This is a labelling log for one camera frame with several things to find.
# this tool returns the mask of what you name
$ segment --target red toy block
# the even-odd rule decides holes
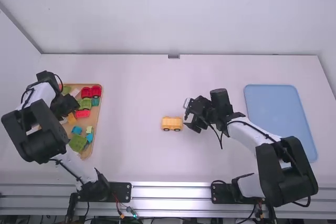
[[[89,87],[84,87],[82,88],[81,92],[80,92],[80,96],[83,98],[91,98],[92,94],[91,94],[91,89]]]
[[[101,97],[101,87],[100,86],[92,86],[91,95],[93,98]]]
[[[87,118],[90,116],[89,110],[77,110],[75,113],[75,118]]]

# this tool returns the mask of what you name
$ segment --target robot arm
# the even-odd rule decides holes
[[[272,206],[279,207],[318,192],[317,181],[297,138],[268,133],[242,113],[234,113],[226,89],[213,90],[210,94],[211,101],[202,96],[186,99],[185,120],[190,113],[194,115],[191,123],[185,125],[200,133],[215,124],[219,131],[255,154],[259,174],[232,180],[236,202],[251,197],[266,198]]]
[[[61,94],[53,73],[43,71],[36,76],[37,82],[27,87],[21,105],[1,118],[10,139],[25,161],[38,164],[53,161],[66,169],[76,178],[78,194],[82,198],[105,200],[109,183],[69,147],[67,133],[59,123],[79,108],[78,102],[69,94]],[[39,129],[32,131],[36,125]]]

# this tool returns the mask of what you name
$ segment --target blue toy block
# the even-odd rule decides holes
[[[92,98],[91,99],[92,106],[99,106],[99,98]]]
[[[72,134],[78,134],[80,135],[82,133],[82,128],[78,126],[74,126],[71,131]]]
[[[93,141],[93,133],[87,134],[86,140],[91,143]]]

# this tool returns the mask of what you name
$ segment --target wire connector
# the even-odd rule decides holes
[[[121,219],[125,218],[125,215],[120,210],[117,210],[117,211]]]
[[[126,212],[130,212],[130,213],[133,215],[133,217],[134,217],[135,219],[138,219],[138,218],[139,218],[138,214],[137,214],[137,213],[134,211],[134,209],[131,208],[131,207],[126,207]]]

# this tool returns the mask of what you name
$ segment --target white wall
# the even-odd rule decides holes
[[[0,10],[0,116],[13,111],[19,104],[28,84],[36,81],[36,69],[41,54]],[[0,158],[7,162],[26,163],[14,148],[0,123]],[[0,160],[0,167],[8,163]]]
[[[335,0],[0,0],[46,53],[317,54],[336,93]]]

